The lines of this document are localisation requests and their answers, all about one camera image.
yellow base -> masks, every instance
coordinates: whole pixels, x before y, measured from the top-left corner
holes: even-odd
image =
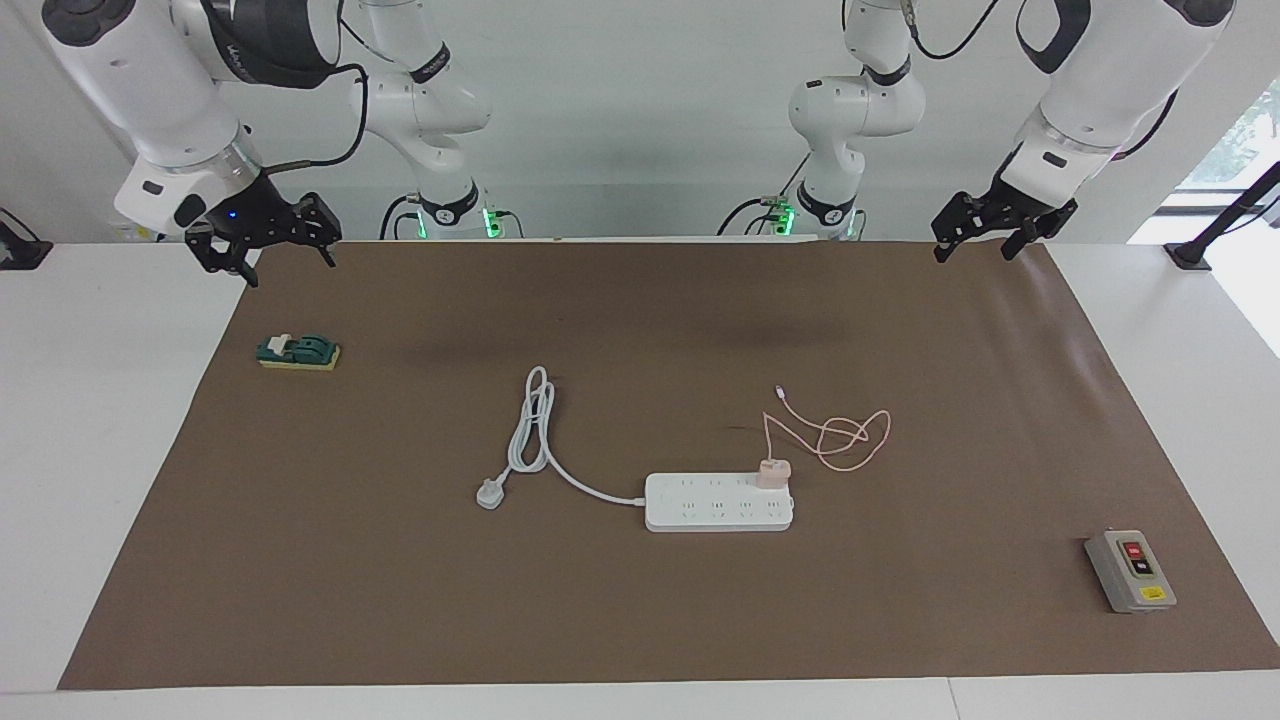
[[[338,366],[338,357],[342,356],[342,346],[335,345],[333,347],[333,360],[328,365],[303,365],[301,363],[271,363],[270,360],[259,360],[257,364],[264,368],[270,368],[273,370],[310,370],[314,373],[328,373]]]

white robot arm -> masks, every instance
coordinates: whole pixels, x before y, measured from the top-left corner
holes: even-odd
[[[1121,152],[1144,117],[1169,101],[1235,8],[1235,0],[1053,3],[1059,28],[1048,45],[1032,47],[1019,28],[1027,55],[1052,76],[1050,90],[991,190],[982,197],[957,193],[933,220],[940,263],[960,242],[998,229],[1014,231],[1002,247],[1006,260],[1057,234],[1076,210],[1080,186]],[[914,27],[910,0],[904,6]]]
[[[147,0],[45,0],[41,10],[58,60],[138,150],[116,209],[165,234],[180,236],[206,219],[210,229],[187,233],[187,246],[206,270],[237,273],[253,286],[250,250],[293,242],[315,247],[333,265],[329,246],[342,237],[338,219],[315,193],[297,204],[280,197],[209,69],[289,87],[315,87],[334,73],[325,49],[312,41],[323,4],[270,5],[239,0],[234,19],[223,0],[178,3],[172,19]],[[302,22],[276,18],[270,33],[241,32],[262,27],[259,20],[271,13]],[[227,241],[228,250],[215,250],[214,237]]]
[[[369,132],[404,156],[417,182],[419,217],[433,238],[493,236],[486,192],[451,136],[483,129],[493,108],[457,63],[425,3],[362,0],[374,35],[370,50],[401,65],[371,77]],[[352,92],[360,108],[358,88]]]
[[[791,96],[791,126],[813,151],[788,199],[797,209],[795,232],[828,238],[849,232],[867,167],[850,141],[910,132],[924,117],[924,87],[911,74],[911,37],[899,0],[852,5],[845,46],[863,74],[810,81]]]

cable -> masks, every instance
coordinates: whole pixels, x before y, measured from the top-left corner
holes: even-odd
[[[539,365],[530,370],[529,377],[525,379],[525,401],[520,407],[520,421],[516,424],[516,432],[512,433],[511,443],[507,446],[507,468],[497,479],[485,480],[480,486],[480,491],[476,493],[476,501],[480,506],[486,510],[494,510],[502,503],[504,496],[503,486],[507,483],[511,473],[534,474],[543,471],[547,465],[550,465],[568,484],[591,497],[614,505],[644,507],[643,497],[627,500],[586,487],[573,478],[573,475],[568,474],[568,470],[556,460],[547,437],[550,432],[552,407],[554,405],[556,386],[547,378],[547,369]],[[534,436],[535,427],[538,428],[538,455],[534,456],[532,461],[526,462],[525,450]]]
[[[338,18],[338,24],[342,26],[342,29],[347,31],[351,35],[351,37],[356,40],[356,42],[361,44],[365,47],[365,50],[372,53],[379,60],[385,60],[388,63],[397,65],[399,64],[396,60],[388,58],[387,55],[383,55],[381,51],[376,50],[372,45],[365,42],[365,38],[360,37],[360,33],[356,32],[356,29],[352,28],[349,24],[347,24],[346,18]]]
[[[773,215],[760,215],[751,220],[751,224],[746,225],[746,234],[751,234],[751,228],[755,227],[755,223],[760,223],[760,229],[755,231],[755,234],[764,234],[764,228],[768,227],[771,219],[773,219]]]
[[[1147,131],[1147,135],[1144,135],[1142,140],[1135,142],[1134,146],[1130,147],[1129,150],[1125,150],[1123,152],[1116,152],[1115,158],[1111,158],[1111,161],[1119,163],[1120,160],[1124,160],[1132,156],[1134,152],[1142,150],[1148,142],[1151,142],[1151,138],[1156,137],[1156,133],[1160,132],[1160,128],[1165,126],[1165,120],[1169,119],[1169,113],[1172,111],[1174,102],[1176,101],[1178,101],[1178,91],[1175,90],[1169,96],[1169,100],[1165,101],[1165,109],[1160,111],[1160,117],[1156,118],[1156,124],[1151,126],[1151,129]]]
[[[417,213],[404,213],[403,215],[399,215],[398,218],[396,218],[396,224],[392,225],[392,228],[393,228],[392,233],[393,233],[393,237],[396,240],[401,240],[401,236],[399,236],[399,223],[403,219],[416,220],[417,219]]]
[[[397,197],[396,200],[392,201],[392,204],[387,208],[387,214],[383,215],[383,227],[380,231],[378,231],[378,240],[387,240],[387,229],[392,224],[392,217],[396,215],[396,210],[398,210],[401,205],[412,201],[413,201],[412,195],[402,195],[401,197]]]
[[[724,231],[728,229],[728,224],[733,222],[733,218],[741,215],[742,210],[746,210],[748,208],[750,208],[753,205],[764,205],[764,200],[760,200],[759,197],[756,197],[754,200],[748,200],[746,202],[744,202],[744,204],[739,205],[737,208],[735,208],[733,211],[730,213],[727,218],[724,218],[724,222],[721,223],[721,229],[716,231],[716,236],[719,237],[719,236],[724,234]]]
[[[33,241],[36,241],[36,242],[44,242],[44,241],[40,240],[40,236],[36,234],[36,231],[31,229],[31,225],[28,225],[27,223],[22,222],[22,218],[19,218],[18,215],[14,215],[13,213],[10,213],[5,208],[0,208],[0,213],[4,213],[5,217],[8,217],[10,220],[18,223],[18,227],[20,227],[22,229],[27,231],[27,234],[29,234]]]
[[[521,238],[525,237],[525,223],[520,222],[520,215],[512,213],[511,210],[499,210],[498,211],[498,217],[499,218],[516,218],[516,227],[520,228],[520,237]]]
[[[877,410],[876,413],[872,414],[870,418],[868,418],[861,423],[859,423],[858,420],[850,420],[849,418],[831,418],[819,425],[818,423],[813,423],[805,419],[803,415],[800,415],[791,407],[791,404],[787,402],[787,393],[785,389],[782,389],[782,386],[774,388],[774,392],[777,392],[778,400],[782,401],[782,406],[787,409],[787,413],[790,413],[792,418],[800,420],[809,428],[818,430],[818,442],[814,445],[809,445],[809,442],[803,437],[800,437],[800,434],[794,432],[791,428],[786,427],[782,423],[782,420],[778,420],[777,418],[769,415],[768,413],[762,413],[762,415],[764,415],[764,442],[765,446],[768,447],[769,460],[773,460],[773,438],[769,434],[771,423],[781,428],[792,438],[795,438],[796,442],[799,442],[805,450],[808,450],[814,457],[817,457],[819,462],[826,465],[829,470],[835,470],[837,473],[852,473],[854,470],[860,470],[865,468],[867,464],[870,462],[873,457],[876,457],[876,454],[879,452],[882,447],[884,447],[884,443],[888,442],[890,430],[893,429],[893,418],[890,415],[888,410]],[[873,447],[872,451],[867,455],[867,457],[864,457],[860,462],[850,465],[847,468],[840,468],[833,465],[829,460],[827,460],[828,457],[849,452],[850,450],[854,448],[854,446],[856,446],[860,442],[870,442],[870,433],[867,430],[867,428],[872,423],[874,423],[878,418],[882,416],[884,418],[884,434],[883,437],[881,437],[881,441],[876,445],[876,447]],[[854,430],[845,430],[837,428],[836,425],[841,423],[852,427]],[[822,446],[826,442],[827,436],[846,437],[849,438],[849,442],[837,447],[836,450],[823,450]]]
[[[1275,210],[1276,204],[1280,204],[1280,195],[1277,195],[1276,199],[1272,200],[1270,205],[1267,205],[1266,208],[1263,208],[1262,211],[1258,213],[1257,215],[1254,215],[1249,222],[1244,223],[1243,225],[1236,225],[1236,227],[1234,227],[1234,228],[1231,228],[1229,231],[1224,231],[1222,234],[1231,234],[1233,232],[1243,231],[1244,228],[1247,228],[1247,227],[1252,225],[1253,223],[1261,220],[1262,215],[1266,215],[1271,210]]]
[[[982,26],[987,24],[987,18],[991,17],[991,13],[993,13],[996,10],[996,5],[998,5],[998,4],[1000,4],[1000,0],[991,0],[991,4],[987,5],[987,10],[982,14],[980,18],[978,18],[978,24],[973,26],[973,29],[969,31],[969,35],[965,36],[965,38],[963,41],[960,41],[960,45],[957,45],[955,47],[955,50],[952,50],[950,53],[942,53],[942,54],[931,53],[924,46],[924,44],[920,42],[920,28],[916,27],[916,24],[915,24],[915,9],[914,8],[911,8],[911,12],[906,13],[906,24],[908,24],[908,28],[911,32],[911,40],[915,41],[915,46],[919,47],[920,53],[923,53],[925,58],[928,58],[931,60],[950,60],[951,58],[955,58],[956,55],[959,55],[965,47],[968,47],[970,42],[973,42],[973,38],[978,36],[978,31],[982,29]]]
[[[778,195],[781,195],[782,197],[787,196],[787,191],[791,190],[791,183],[794,183],[796,178],[800,177],[800,170],[804,169],[805,164],[809,161],[809,158],[813,158],[813,150],[810,150],[804,156],[804,160],[800,160],[800,164],[796,165],[796,172],[791,173],[791,179],[787,181],[787,184],[782,186],[782,192],[780,192]]]
[[[362,101],[360,105],[360,127],[356,129],[356,140],[352,141],[351,147],[347,149],[342,155],[332,160],[293,160],[292,163],[280,163],[279,165],[269,165],[262,168],[264,176],[274,176],[278,173],[288,173],[292,170],[301,170],[303,168],[332,168],[333,165],[340,165],[356,154],[360,149],[360,142],[365,140],[365,127],[369,124],[369,72],[364,65],[358,63],[349,63],[347,65],[338,65],[329,73],[329,77],[335,74],[347,73],[356,70],[360,73],[360,79],[356,81],[361,86]]]

brown mat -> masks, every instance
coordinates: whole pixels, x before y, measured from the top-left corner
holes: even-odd
[[[64,689],[1235,670],[1280,652],[1043,249],[348,245],[268,252]],[[280,332],[333,374],[260,369]],[[632,497],[751,470],[783,383],[893,413],[864,471],[788,448],[783,534],[655,536],[495,475],[525,374]],[[1180,606],[1108,612],[1082,541],[1144,529]]]

charging cable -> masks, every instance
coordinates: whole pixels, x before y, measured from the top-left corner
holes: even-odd
[[[803,437],[800,437],[799,433],[786,427],[782,423],[782,420],[778,420],[777,418],[769,415],[768,413],[763,413],[764,442],[768,446],[768,452],[769,452],[768,460],[765,460],[765,462],[769,464],[773,462],[773,437],[769,434],[769,425],[776,425],[781,428],[785,433],[795,438],[796,442],[799,442],[805,450],[808,450],[810,455],[817,457],[818,461],[826,465],[829,470],[835,470],[837,473],[852,473],[854,470],[861,470],[863,468],[867,466],[868,462],[872,461],[873,457],[876,457],[876,454],[879,452],[882,447],[884,447],[884,443],[888,442],[888,433],[893,428],[893,418],[888,414],[888,410],[877,410],[874,414],[872,414],[870,418],[863,421],[850,420],[849,418],[831,418],[819,425],[818,423],[808,420],[806,418],[796,413],[795,409],[791,407],[791,404],[787,402],[787,392],[782,389],[782,386],[774,388],[774,392],[777,392],[778,400],[782,401],[782,406],[787,409],[787,413],[790,413],[792,418],[800,420],[806,427],[818,430],[818,442],[814,445],[809,445],[809,442]],[[858,443],[870,442],[870,432],[868,432],[868,428],[879,418],[884,418],[884,434],[881,437],[879,442],[876,443],[876,447],[872,448],[872,451],[867,455],[867,457],[864,457],[860,462],[850,465],[847,468],[833,465],[831,460],[828,460],[828,457],[844,455],[851,451]],[[850,429],[842,429],[837,427],[841,424],[846,425]],[[837,441],[838,438],[846,438],[849,442],[835,450],[823,450],[823,443],[826,443],[828,437],[833,437]]]
[[[614,505],[644,507],[643,497],[626,500],[586,487],[573,475],[568,474],[568,470],[566,470],[564,466],[556,460],[556,456],[552,455],[552,446],[547,437],[550,432],[552,407],[554,405],[556,386],[547,378],[547,369],[539,365],[530,370],[529,378],[525,379],[525,402],[521,405],[520,421],[516,424],[516,432],[511,436],[511,445],[507,446],[507,468],[497,477],[497,479],[486,479],[484,484],[480,486],[480,489],[476,492],[476,502],[480,507],[484,507],[485,510],[497,510],[498,506],[502,505],[502,500],[506,496],[503,486],[507,484],[507,478],[512,473],[540,473],[547,468],[547,465],[550,465],[557,473],[559,473],[559,477],[564,478],[568,484],[576,487],[586,495],[590,495],[591,497],[612,502]],[[526,462],[525,448],[529,446],[530,438],[534,437],[535,427],[538,428],[538,455],[534,456],[532,461]]]

